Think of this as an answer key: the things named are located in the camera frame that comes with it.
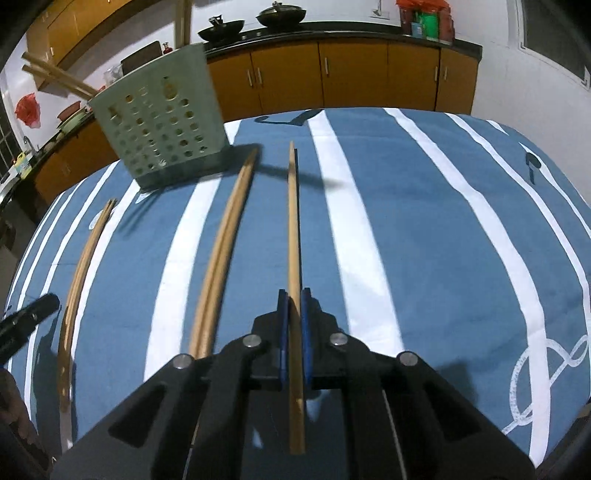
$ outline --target black countertop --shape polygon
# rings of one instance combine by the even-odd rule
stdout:
[[[277,31],[271,28],[257,28],[241,32],[236,38],[222,43],[204,44],[208,59],[237,53],[267,44],[285,41],[325,40],[328,38],[380,38],[432,48],[449,48],[464,55],[482,60],[482,46],[463,40],[454,40],[447,45],[433,40],[414,38],[402,34],[402,28],[370,22],[303,22],[289,30]]]

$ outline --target blue striped tablecloth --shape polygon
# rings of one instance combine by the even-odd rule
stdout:
[[[216,351],[273,311],[287,285],[294,140],[304,286],[374,351],[421,355],[539,464],[590,394],[591,211],[554,163],[510,128],[434,112],[293,112],[226,129],[234,144],[263,150]],[[526,151],[542,163],[532,178]],[[73,410],[58,410],[61,315],[41,324],[9,365],[54,455],[187,349],[234,181],[140,194],[119,162],[51,205],[12,285],[13,310],[46,291],[65,301],[89,228],[110,197],[119,200],[80,302]],[[273,419],[251,425],[245,477],[343,478],[336,400],[325,392],[307,403],[308,467],[282,454],[284,464],[264,467],[265,455],[280,449]]]

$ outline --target window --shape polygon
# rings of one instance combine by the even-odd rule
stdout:
[[[554,0],[522,0],[524,47],[553,60],[585,80],[591,58],[574,23]]]
[[[4,103],[0,100],[0,177],[12,167],[12,161],[16,160],[20,152],[21,147],[10,128]]]

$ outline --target chopstick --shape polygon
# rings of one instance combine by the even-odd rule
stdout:
[[[47,73],[51,74],[52,76],[62,80],[63,82],[74,84],[78,89],[82,90],[83,92],[87,93],[88,95],[95,96],[99,93],[97,89],[91,87],[87,83],[84,83],[81,80],[78,80],[76,77],[70,75],[68,72],[65,72],[61,68],[53,66],[42,59],[38,59],[36,56],[31,55],[29,52],[25,52],[22,54],[22,58],[31,62],[38,67],[41,67]]]
[[[287,175],[288,191],[288,293],[291,297],[289,309],[289,417],[290,453],[302,455],[306,452],[304,430],[304,374],[301,345],[301,260],[300,260],[300,215],[298,211],[298,179],[296,149],[290,142],[290,162]]]
[[[60,343],[57,350],[57,394],[60,402],[60,410],[66,412],[70,402],[70,387],[72,386],[72,342],[74,336],[74,328],[76,315],[78,313],[78,305],[80,303],[80,296],[82,295],[82,287],[90,267],[90,261],[95,253],[96,245],[99,242],[107,221],[111,216],[111,211],[115,207],[117,201],[111,199],[105,205],[101,212],[92,233],[86,241],[86,245],[74,272],[74,278],[68,291],[66,306],[64,309],[64,319],[60,330]]]
[[[191,0],[177,0],[176,16],[174,19],[174,48],[181,48],[191,43],[191,14],[193,3]]]
[[[86,101],[88,101],[92,98],[92,95],[90,95],[86,92],[83,92],[82,90],[79,90],[75,85],[73,85],[71,83],[67,83],[63,79],[59,79],[57,77],[54,77],[53,75],[51,75],[47,72],[44,72],[43,70],[34,69],[34,68],[30,67],[29,65],[23,65],[22,69],[24,72],[30,73],[31,75],[34,75],[36,77],[40,77],[44,80],[48,80],[49,82],[56,82],[56,83],[60,84],[62,87],[64,87],[66,90],[68,90],[70,93],[73,93],[74,95],[77,95]]]
[[[257,153],[258,149],[254,148],[244,162],[217,230],[216,241],[207,265],[191,331],[189,354],[193,358],[204,358],[212,354],[223,288],[238,231],[238,223],[248,197]]]

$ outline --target plastic bag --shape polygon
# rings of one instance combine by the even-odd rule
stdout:
[[[14,114],[29,128],[41,126],[41,107],[34,93],[29,93],[18,101]]]

